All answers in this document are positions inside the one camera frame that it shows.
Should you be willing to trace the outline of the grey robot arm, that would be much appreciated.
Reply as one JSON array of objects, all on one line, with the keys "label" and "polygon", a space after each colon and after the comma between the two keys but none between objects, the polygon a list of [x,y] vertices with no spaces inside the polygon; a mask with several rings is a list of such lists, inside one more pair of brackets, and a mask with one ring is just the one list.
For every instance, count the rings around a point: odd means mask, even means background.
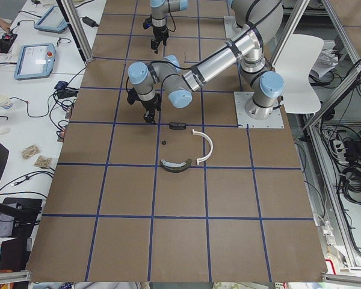
[{"label": "grey robot arm", "polygon": [[241,76],[254,90],[245,104],[253,119],[264,120],[273,111],[276,99],[285,83],[280,74],[266,67],[264,46],[277,32],[283,17],[281,1],[230,1],[240,31],[227,39],[222,47],[201,62],[188,68],[180,67],[174,55],[148,63],[134,62],[128,68],[133,87],[127,102],[140,102],[145,108],[144,120],[155,123],[155,113],[161,111],[162,96],[155,91],[160,84],[176,108],[185,108],[192,93],[238,63]]},{"label": "grey robot arm", "polygon": [[150,47],[157,54],[161,43],[163,46],[167,46],[169,31],[174,32],[176,30],[176,25],[174,25],[173,30],[168,29],[167,15],[169,14],[173,18],[172,12],[186,10],[188,8],[188,0],[151,0],[150,7],[151,14],[144,20],[142,26],[144,30],[152,28],[153,38],[150,41]]}]

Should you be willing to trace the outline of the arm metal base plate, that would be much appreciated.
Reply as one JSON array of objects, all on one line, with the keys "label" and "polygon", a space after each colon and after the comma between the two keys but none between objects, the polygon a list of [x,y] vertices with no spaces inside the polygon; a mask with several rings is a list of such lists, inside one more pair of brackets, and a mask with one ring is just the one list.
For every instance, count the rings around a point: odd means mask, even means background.
[{"label": "arm metal base plate", "polygon": [[236,24],[235,16],[223,17],[224,30],[227,39],[231,39],[241,32],[241,28]]},{"label": "arm metal base plate", "polygon": [[283,129],[284,123],[278,101],[272,106],[258,107],[253,102],[253,92],[234,92],[238,128]]}]

